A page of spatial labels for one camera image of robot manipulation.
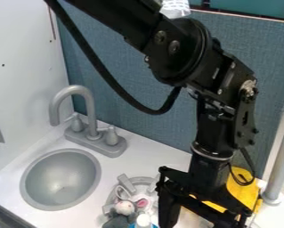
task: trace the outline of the blue wall panel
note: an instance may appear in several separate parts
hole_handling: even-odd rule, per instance
[[[284,18],[284,0],[211,0],[210,7]]]
[[[194,5],[202,5],[203,0],[189,0],[189,3]]]
[[[70,5],[62,4],[118,82],[139,101],[152,108],[159,107],[171,88],[156,81],[143,55],[126,44],[123,37]],[[284,23],[206,12],[194,12],[191,16],[208,26],[226,51],[237,55],[256,73],[261,91],[256,105],[256,123],[261,133],[251,155],[260,175],[284,108]],[[183,91],[165,115],[141,113],[119,98],[101,79],[63,25],[60,32],[69,82],[92,89],[98,119],[189,151],[196,133],[196,106],[187,93]],[[85,112],[79,98],[75,98],[75,108]],[[242,165],[244,160],[238,156],[235,163]]]

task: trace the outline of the gray faucet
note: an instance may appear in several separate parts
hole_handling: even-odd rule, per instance
[[[88,138],[98,139],[100,137],[97,131],[97,120],[95,114],[94,98],[90,90],[81,85],[70,85],[60,90],[51,100],[49,107],[50,123],[52,126],[58,126],[60,124],[59,107],[62,101],[71,95],[81,95],[85,98],[86,113],[88,119]]]
[[[90,90],[81,85],[70,85],[59,91],[49,105],[49,117],[52,126],[60,124],[59,108],[62,101],[71,95],[81,95],[85,98],[88,125],[84,124],[78,114],[74,114],[72,124],[64,136],[67,140],[85,146],[110,158],[120,156],[126,149],[125,138],[118,136],[114,126],[98,129],[95,115],[93,95]]]

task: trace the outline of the silver sink basin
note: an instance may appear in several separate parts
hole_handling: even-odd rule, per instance
[[[101,178],[98,160],[77,149],[62,149],[34,161],[20,181],[20,193],[41,210],[62,210],[85,200]]]

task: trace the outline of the plush toy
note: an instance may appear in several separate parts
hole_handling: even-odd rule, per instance
[[[140,199],[133,203],[130,200],[119,201],[114,208],[110,210],[111,219],[105,223],[102,228],[127,228],[129,224],[135,222],[137,209],[148,205],[146,199]]]

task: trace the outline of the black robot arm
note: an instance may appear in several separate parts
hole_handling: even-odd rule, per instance
[[[73,31],[74,28],[75,32],[71,34],[79,46],[83,50],[89,48],[85,41],[79,42],[83,36],[58,2],[45,1],[67,29]],[[199,21],[191,18],[169,20],[159,13],[158,0],[66,1],[115,30],[128,44],[144,53],[145,61],[158,81],[184,87],[198,101],[198,132],[191,145],[193,156],[189,172],[167,167],[159,170],[160,226],[173,227],[182,205],[201,216],[207,215],[216,227],[220,227],[218,218],[220,223],[229,225],[221,227],[244,227],[246,217],[243,214],[248,214],[250,208],[232,198],[225,185],[235,150],[242,150],[251,163],[245,147],[255,143],[257,133],[254,72],[226,53]],[[237,179],[242,185],[252,181]],[[230,216],[221,214],[219,217],[219,213],[203,205],[202,200],[227,208]],[[234,222],[236,215],[241,215],[239,223]]]

